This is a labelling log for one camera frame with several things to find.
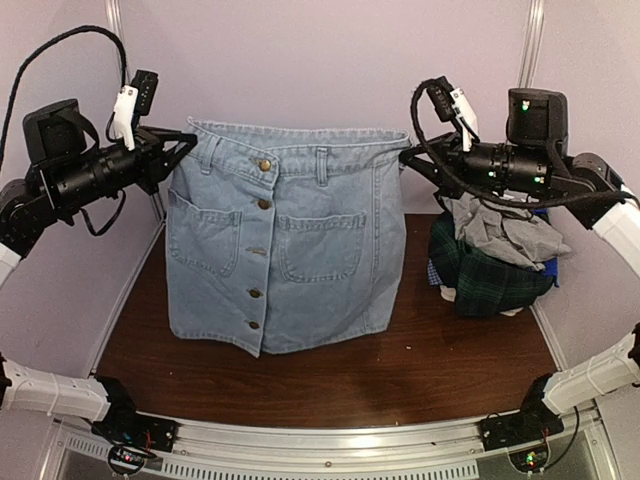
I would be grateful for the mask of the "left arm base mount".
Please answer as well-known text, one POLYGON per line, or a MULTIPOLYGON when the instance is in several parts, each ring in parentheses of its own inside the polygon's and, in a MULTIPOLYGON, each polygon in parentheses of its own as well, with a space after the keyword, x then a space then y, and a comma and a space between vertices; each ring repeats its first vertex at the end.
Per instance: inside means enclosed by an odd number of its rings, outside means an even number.
POLYGON ((161 467, 162 455, 173 451, 178 432, 175 420, 139 413, 133 402, 124 398, 112 404, 101 421, 87 420, 87 423, 93 434, 110 445, 107 465, 123 478, 146 467, 161 467))

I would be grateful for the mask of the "light blue denim skirt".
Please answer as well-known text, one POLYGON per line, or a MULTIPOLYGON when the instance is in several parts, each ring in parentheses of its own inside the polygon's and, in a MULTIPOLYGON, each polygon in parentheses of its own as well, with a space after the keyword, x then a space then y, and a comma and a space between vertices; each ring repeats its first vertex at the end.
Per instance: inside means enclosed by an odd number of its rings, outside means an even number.
POLYGON ((407 132, 190 119, 168 190, 169 325, 289 354, 387 329, 406 226, 407 132))

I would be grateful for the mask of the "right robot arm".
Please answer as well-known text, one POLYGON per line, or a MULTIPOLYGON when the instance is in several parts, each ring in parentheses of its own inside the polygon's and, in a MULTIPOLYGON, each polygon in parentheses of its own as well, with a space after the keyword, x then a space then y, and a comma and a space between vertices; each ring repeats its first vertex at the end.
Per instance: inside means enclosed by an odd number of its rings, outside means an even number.
POLYGON ((595 261, 599 272, 580 282, 588 306, 621 312, 630 291, 623 280, 639 277, 637 197, 601 157, 568 154, 564 94, 513 88, 508 109, 505 141, 483 141, 464 92, 445 78, 423 81, 410 100, 417 144, 400 160, 436 185, 442 197, 467 193, 502 211, 565 208, 611 249, 595 261), (614 277, 617 267, 622 280, 614 277))

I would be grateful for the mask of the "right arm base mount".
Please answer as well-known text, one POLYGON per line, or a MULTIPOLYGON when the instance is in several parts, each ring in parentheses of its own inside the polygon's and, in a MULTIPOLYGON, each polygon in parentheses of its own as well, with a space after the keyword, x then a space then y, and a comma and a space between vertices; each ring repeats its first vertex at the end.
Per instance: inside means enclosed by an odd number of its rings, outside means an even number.
POLYGON ((515 413, 491 413, 478 423, 484 450, 511 449, 509 460, 519 473, 543 473, 552 464, 550 437, 564 431, 542 396, 531 388, 515 413))

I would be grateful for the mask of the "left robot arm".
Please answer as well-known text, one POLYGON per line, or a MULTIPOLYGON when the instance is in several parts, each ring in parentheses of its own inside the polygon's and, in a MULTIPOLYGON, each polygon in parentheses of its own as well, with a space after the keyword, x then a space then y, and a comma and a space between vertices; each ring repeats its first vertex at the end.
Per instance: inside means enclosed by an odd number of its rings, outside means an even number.
MULTIPOLYGON (((74 224, 81 215, 88 233, 105 235, 117 214, 94 227, 88 205, 110 198, 123 205, 126 190, 135 185, 153 196, 159 185, 196 146, 191 133, 139 125, 151 102, 125 88, 111 116, 114 139, 107 147, 79 111, 75 99, 56 102, 27 115, 24 137, 31 165, 22 179, 1 191, 1 278, 7 280, 33 251, 46 229, 74 224)), ((134 272, 155 228, 134 222, 117 239, 106 241, 96 253, 76 252, 63 240, 50 244, 54 268, 34 272, 21 292, 1 296, 1 323, 30 326, 28 314, 45 322, 43 334, 52 346, 73 353, 73 331, 94 333, 109 322, 106 309, 116 303, 107 288, 112 273, 134 272)), ((113 378, 71 378, 49 370, 28 369, 1 361, 1 406, 60 414, 103 423, 123 444, 137 442, 144 433, 142 419, 122 384, 113 378)))

